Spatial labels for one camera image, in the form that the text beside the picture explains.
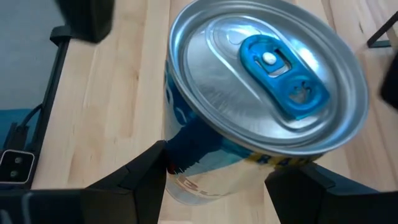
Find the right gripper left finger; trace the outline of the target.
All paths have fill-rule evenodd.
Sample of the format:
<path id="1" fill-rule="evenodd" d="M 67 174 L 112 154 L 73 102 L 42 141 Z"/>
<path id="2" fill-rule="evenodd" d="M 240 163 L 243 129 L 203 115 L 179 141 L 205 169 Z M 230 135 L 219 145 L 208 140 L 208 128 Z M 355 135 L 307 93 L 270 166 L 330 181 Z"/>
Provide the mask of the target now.
<path id="1" fill-rule="evenodd" d="M 131 162 L 89 185 L 83 193 L 84 222 L 157 224 L 166 182 L 164 145 L 157 141 Z"/>

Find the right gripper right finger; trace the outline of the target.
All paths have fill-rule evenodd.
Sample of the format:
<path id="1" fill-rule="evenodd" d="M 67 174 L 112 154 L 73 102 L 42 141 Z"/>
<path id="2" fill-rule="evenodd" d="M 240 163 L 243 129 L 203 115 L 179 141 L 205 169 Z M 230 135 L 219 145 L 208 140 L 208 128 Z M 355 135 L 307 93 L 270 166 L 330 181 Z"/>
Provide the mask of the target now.
<path id="1" fill-rule="evenodd" d="M 397 224 L 397 192 L 379 192 L 315 163 L 265 180 L 281 223 Z"/>

